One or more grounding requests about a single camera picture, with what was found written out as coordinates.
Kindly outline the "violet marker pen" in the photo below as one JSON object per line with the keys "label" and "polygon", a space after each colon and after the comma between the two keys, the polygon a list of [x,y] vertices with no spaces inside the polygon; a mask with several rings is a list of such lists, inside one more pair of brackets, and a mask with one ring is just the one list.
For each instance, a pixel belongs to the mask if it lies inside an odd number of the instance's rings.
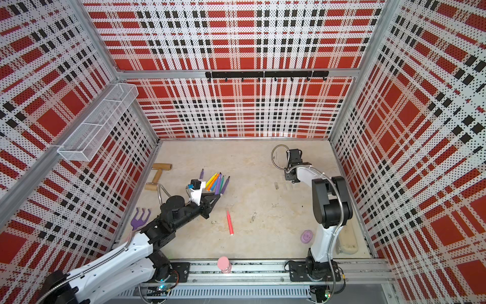
{"label": "violet marker pen", "polygon": [[226,190],[226,188],[227,188],[227,186],[229,184],[229,181],[230,181],[230,176],[227,176],[227,178],[226,178],[226,180],[225,180],[225,182],[223,184],[223,187],[222,187],[222,189],[220,191],[220,194],[221,195],[223,195],[225,193],[225,190]]}

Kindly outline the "yellow marker pen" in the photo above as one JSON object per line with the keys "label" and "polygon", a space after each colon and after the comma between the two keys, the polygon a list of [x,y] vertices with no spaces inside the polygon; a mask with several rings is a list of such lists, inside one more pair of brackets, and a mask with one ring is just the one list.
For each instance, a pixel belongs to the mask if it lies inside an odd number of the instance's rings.
{"label": "yellow marker pen", "polygon": [[214,174],[207,182],[206,182],[206,189],[210,187],[210,184],[213,182],[214,178],[218,175],[218,173]]}

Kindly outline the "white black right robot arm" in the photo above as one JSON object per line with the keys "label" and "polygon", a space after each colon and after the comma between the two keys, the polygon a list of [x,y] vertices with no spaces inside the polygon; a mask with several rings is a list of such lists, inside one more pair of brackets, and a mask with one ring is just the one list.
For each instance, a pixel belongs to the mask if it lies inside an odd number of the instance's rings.
{"label": "white black right robot arm", "polygon": [[311,188],[313,215],[318,223],[313,244],[306,257],[306,271],[315,281],[341,280],[334,248],[339,233],[353,218],[349,193],[343,177],[329,177],[311,163],[302,160],[300,149],[286,151],[287,165],[284,175],[287,181],[303,182]]}

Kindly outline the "blue marker pen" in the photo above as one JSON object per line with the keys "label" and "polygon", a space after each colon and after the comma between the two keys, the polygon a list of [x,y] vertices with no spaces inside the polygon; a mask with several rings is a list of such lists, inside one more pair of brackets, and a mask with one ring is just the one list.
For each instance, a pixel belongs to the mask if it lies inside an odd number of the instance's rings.
{"label": "blue marker pen", "polygon": [[211,191],[211,192],[214,192],[214,191],[216,190],[216,185],[217,185],[217,182],[218,182],[218,180],[220,179],[220,177],[221,177],[221,175],[220,175],[220,174],[218,174],[218,175],[215,177],[215,179],[213,180],[213,183],[212,183],[211,188],[210,188],[210,191]]}

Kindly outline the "pink marker pen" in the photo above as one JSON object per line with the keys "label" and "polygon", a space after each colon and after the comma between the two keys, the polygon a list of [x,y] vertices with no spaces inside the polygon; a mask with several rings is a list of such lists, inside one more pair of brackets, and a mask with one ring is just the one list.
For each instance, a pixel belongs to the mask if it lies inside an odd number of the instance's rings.
{"label": "pink marker pen", "polygon": [[232,218],[231,218],[229,211],[226,212],[226,216],[227,216],[227,224],[228,224],[228,227],[229,227],[229,234],[231,236],[233,236],[234,235],[234,227],[233,227],[233,224],[232,224]]}

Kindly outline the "light purple marker pen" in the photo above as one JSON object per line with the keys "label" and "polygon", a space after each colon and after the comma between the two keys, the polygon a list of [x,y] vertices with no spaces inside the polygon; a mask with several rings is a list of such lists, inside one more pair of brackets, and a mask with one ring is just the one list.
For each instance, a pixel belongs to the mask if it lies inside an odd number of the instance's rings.
{"label": "light purple marker pen", "polygon": [[222,180],[222,175],[220,174],[218,176],[218,179],[216,180],[216,186],[215,186],[215,194],[219,195],[220,194],[220,188],[221,188],[221,180]]}

